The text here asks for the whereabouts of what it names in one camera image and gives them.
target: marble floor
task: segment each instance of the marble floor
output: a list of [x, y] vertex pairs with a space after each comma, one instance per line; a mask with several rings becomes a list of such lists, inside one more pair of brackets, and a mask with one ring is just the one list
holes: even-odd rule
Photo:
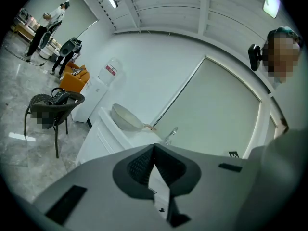
[[[24, 115], [30, 99], [37, 94], [50, 95], [59, 86], [51, 76], [53, 63], [34, 66], [10, 54], [23, 55], [27, 43], [9, 32], [0, 48], [0, 168], [10, 190], [32, 202], [44, 189], [75, 168], [75, 159], [89, 132], [87, 124], [68, 118], [59, 126], [59, 158], [55, 154], [54, 130], [43, 130], [35, 119], [27, 119], [27, 140], [23, 136]], [[45, 62], [36, 52], [31, 63]]]

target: person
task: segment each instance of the person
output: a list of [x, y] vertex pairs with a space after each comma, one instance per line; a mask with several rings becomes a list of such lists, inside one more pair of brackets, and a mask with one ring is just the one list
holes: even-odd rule
[[302, 38], [288, 26], [269, 32], [262, 49], [262, 60], [269, 77], [274, 79], [274, 88], [291, 77], [303, 44]]
[[34, 38], [31, 41], [28, 52], [25, 54], [27, 62], [30, 62], [31, 56], [39, 46], [40, 40], [44, 33], [46, 33], [50, 27], [63, 20], [65, 10], [70, 6], [69, 2], [65, 2], [60, 5], [57, 9], [48, 14], [43, 14], [43, 21], [37, 29]]
[[[63, 73], [64, 69], [65, 69], [65, 66], [66, 64], [73, 58], [74, 56], [74, 53], [76, 54], [74, 56], [74, 59], [73, 59], [73, 62], [77, 59], [78, 56], [81, 55], [80, 51], [81, 51], [81, 41], [80, 40], [77, 40], [75, 39], [77, 42], [79, 42], [79, 46], [76, 47], [74, 50], [72, 50], [64, 59], [63, 63], [62, 63], [62, 66], [61, 66], [61, 69], [59, 71], [59, 74], [57, 77], [61, 77], [61, 74]], [[55, 62], [55, 64], [53, 65], [52, 67], [52, 71], [50, 72], [51, 75], [54, 75], [55, 74], [55, 70], [56, 70], [56, 67], [60, 64], [60, 62], [62, 61], [62, 59], [64, 58], [64, 56], [59, 56], [57, 61]]]

